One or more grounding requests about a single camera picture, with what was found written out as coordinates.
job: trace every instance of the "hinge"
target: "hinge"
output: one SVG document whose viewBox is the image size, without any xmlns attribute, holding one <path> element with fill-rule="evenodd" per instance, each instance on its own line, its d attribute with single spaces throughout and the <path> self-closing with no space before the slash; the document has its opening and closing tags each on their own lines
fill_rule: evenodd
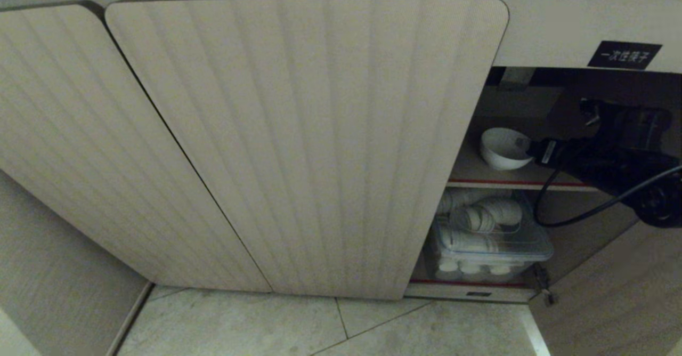
<svg viewBox="0 0 682 356">
<path fill-rule="evenodd" d="M 545 296 L 545 305 L 551 307 L 558 302 L 555 293 L 550 290 L 550 277 L 547 274 L 547 269 L 540 265 L 539 262 L 533 265 L 533 275 L 538 282 L 540 293 Z"/>
</svg>

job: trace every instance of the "white bowl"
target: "white bowl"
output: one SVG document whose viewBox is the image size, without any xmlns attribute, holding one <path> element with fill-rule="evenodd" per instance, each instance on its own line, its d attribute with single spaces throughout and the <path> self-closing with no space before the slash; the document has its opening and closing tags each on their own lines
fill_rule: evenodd
<svg viewBox="0 0 682 356">
<path fill-rule="evenodd" d="M 481 156 L 488 166 L 507 171 L 525 166 L 533 157 L 526 154 L 530 138 L 509 128 L 491 128 L 481 135 Z"/>
</svg>

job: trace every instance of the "black cable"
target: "black cable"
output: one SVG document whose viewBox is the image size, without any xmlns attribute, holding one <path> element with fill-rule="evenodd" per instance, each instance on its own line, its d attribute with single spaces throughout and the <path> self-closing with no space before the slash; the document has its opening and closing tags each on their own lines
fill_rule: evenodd
<svg viewBox="0 0 682 356">
<path fill-rule="evenodd" d="M 620 195 L 616 196 L 615 198 L 612 198 L 611 200 L 607 201 L 606 203 L 603 203 L 602 205 L 596 206 L 595 208 L 592 208 L 591 210 L 581 213 L 578 216 L 575 216 L 573 218 L 570 218 L 569 220 L 564 220 L 563 222 L 558 222 L 558 223 L 545 223 L 545 222 L 540 222 L 538 218 L 538 206 L 540 204 L 540 200 L 542 196 L 544 195 L 545 191 L 547 190 L 548 186 L 552 183 L 552 181 L 556 178 L 556 176 L 559 174 L 561 168 L 556 169 L 552 176 L 547 179 L 547 182 L 544 184 L 542 187 L 540 194 L 538 195 L 538 198 L 535 200 L 535 208 L 533 210 L 533 218 L 535 219 L 535 222 L 537 222 L 539 225 L 542 225 L 543 227 L 549 227 L 549 228 L 555 228 L 555 227 L 563 227 L 564 225 L 569 225 L 573 223 L 577 223 L 581 220 L 585 220 L 590 216 L 597 215 L 597 213 L 602 212 L 603 210 L 616 205 L 616 203 L 619 203 L 620 201 L 624 200 L 627 196 L 630 196 L 631 194 L 635 193 L 636 191 L 639 191 L 640 189 L 648 186 L 651 183 L 654 183 L 655 181 L 658 181 L 669 174 L 674 174 L 677 171 L 682 171 L 682 166 L 677 166 L 673 167 L 671 169 L 668 169 L 667 171 L 663 171 L 660 174 L 656 176 L 651 176 L 651 178 L 646 179 L 645 181 L 637 184 L 633 188 L 628 189 L 628 191 L 625 191 L 624 193 L 621 193 Z"/>
</svg>

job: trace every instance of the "ribbed cabinet door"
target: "ribbed cabinet door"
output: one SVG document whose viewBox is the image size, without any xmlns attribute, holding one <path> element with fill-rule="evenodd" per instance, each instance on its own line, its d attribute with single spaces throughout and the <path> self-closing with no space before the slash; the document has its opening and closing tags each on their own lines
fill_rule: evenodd
<svg viewBox="0 0 682 356">
<path fill-rule="evenodd" d="M 402 297 L 502 2 L 130 2 L 105 17 L 275 291 Z"/>
<path fill-rule="evenodd" d="M 0 13 L 0 117 L 0 168 L 149 280 L 270 290 L 87 9 Z"/>
</svg>

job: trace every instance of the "black power cord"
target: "black power cord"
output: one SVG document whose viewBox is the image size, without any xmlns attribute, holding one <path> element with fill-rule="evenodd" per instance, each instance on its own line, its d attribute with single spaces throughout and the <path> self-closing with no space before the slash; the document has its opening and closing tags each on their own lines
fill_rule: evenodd
<svg viewBox="0 0 682 356">
<path fill-rule="evenodd" d="M 565 160 L 561 166 L 559 166 L 553 173 L 552 175 L 547 179 L 545 184 L 542 186 L 542 189 L 540 190 L 540 193 L 538 195 L 538 198 L 535 199 L 535 207 L 533 208 L 533 218 L 536 223 L 539 225 L 542 225 L 543 227 L 548 227 L 548 228 L 556 228 L 556 227 L 563 227 L 565 225 L 570 225 L 573 223 L 580 222 L 581 220 L 585 220 L 588 217 L 597 215 L 597 213 L 600 213 L 604 211 L 605 209 L 616 205 L 617 203 L 620 203 L 623 201 L 627 196 L 630 196 L 631 194 L 635 193 L 636 191 L 639 191 L 640 189 L 650 185 L 651 183 L 654 183 L 655 181 L 658 181 L 659 179 L 662 179 L 669 174 L 674 174 L 677 171 L 682 171 L 682 166 L 677 166 L 673 167 L 671 169 L 668 169 L 667 171 L 663 171 L 660 174 L 656 176 L 651 176 L 651 178 L 646 179 L 645 181 L 637 184 L 633 188 L 628 189 L 628 191 L 625 191 L 624 193 L 621 193 L 620 195 L 616 196 L 615 198 L 612 198 L 609 201 L 606 201 L 602 205 L 596 206 L 595 208 L 592 208 L 591 210 L 581 213 L 578 216 L 572 217 L 569 220 L 564 220 L 563 222 L 557 222 L 557 223 L 546 223 L 546 222 L 541 222 L 540 219 L 538 218 L 538 206 L 540 205 L 540 201 L 542 200 L 542 196 L 544 196 L 545 192 L 547 191 L 547 188 L 552 184 L 556 176 L 562 171 L 564 164 L 567 163 L 568 161 L 571 161 L 574 157 L 578 156 L 580 152 L 582 152 L 584 149 L 586 149 L 588 144 L 583 145 L 581 149 L 579 149 L 577 152 L 575 152 L 572 157 L 570 157 L 568 160 Z"/>
</svg>

